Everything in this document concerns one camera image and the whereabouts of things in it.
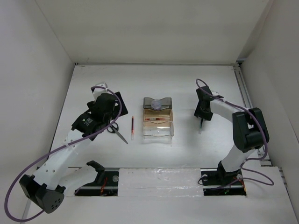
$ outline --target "wall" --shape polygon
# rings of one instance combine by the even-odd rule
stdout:
[[[268,2],[37,0],[79,63],[234,63]]]
[[[299,218],[299,1],[275,0],[257,46],[242,65],[254,106],[263,111],[269,153],[282,167]]]
[[[73,63],[34,0],[0,1],[0,217],[10,183],[49,151]],[[21,218],[26,197],[19,186],[9,201]]]

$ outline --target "scissors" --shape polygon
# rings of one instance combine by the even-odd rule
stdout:
[[[118,130],[119,130],[119,127],[118,127],[117,123],[113,123],[109,128],[107,128],[108,132],[117,134],[117,136],[120,137],[121,140],[123,140],[124,142],[126,142],[128,144],[126,139],[118,132]]]

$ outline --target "clear plastic organizer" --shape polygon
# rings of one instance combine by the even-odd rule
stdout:
[[[171,139],[174,135],[171,98],[144,98],[143,136],[146,139]]]

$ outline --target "white table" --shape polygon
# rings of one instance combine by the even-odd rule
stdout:
[[[71,124],[85,111],[86,103],[93,100],[90,87],[105,81],[109,89],[121,92],[129,111],[117,121],[120,133],[129,144],[126,145],[115,134],[104,132],[84,154],[78,156],[73,167],[95,160],[106,168],[189,168],[190,178],[196,178],[196,168],[217,167],[233,145],[232,125],[218,115],[214,115],[211,122],[205,122],[199,134],[199,119],[193,116],[198,103],[196,78],[206,81],[212,90],[218,91],[227,100],[243,105],[231,66],[76,66],[52,150],[61,145]],[[175,135],[170,142],[143,139],[144,97],[172,97]],[[131,116],[135,118],[134,140],[130,139]],[[297,223],[278,169],[260,167],[256,161],[246,166],[273,178],[275,186],[245,182],[247,197],[203,197],[201,186],[195,183],[190,186],[196,189],[195,192],[188,196],[182,196],[183,192],[180,192],[180,197],[161,194],[161,191],[156,195],[150,191],[144,194],[141,187],[128,190],[126,186],[119,190],[122,193],[118,197],[68,197],[57,211],[43,214],[31,223]],[[126,180],[132,181],[133,185],[138,184],[134,183],[133,172],[128,170],[136,171],[121,170],[122,186],[126,185]],[[243,175],[262,180],[253,173],[244,171]],[[159,184],[151,187],[159,190]],[[39,208],[32,204],[28,217],[38,211]]]

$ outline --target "red pen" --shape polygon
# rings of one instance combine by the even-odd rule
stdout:
[[[132,116],[131,140],[134,139],[134,116]]]

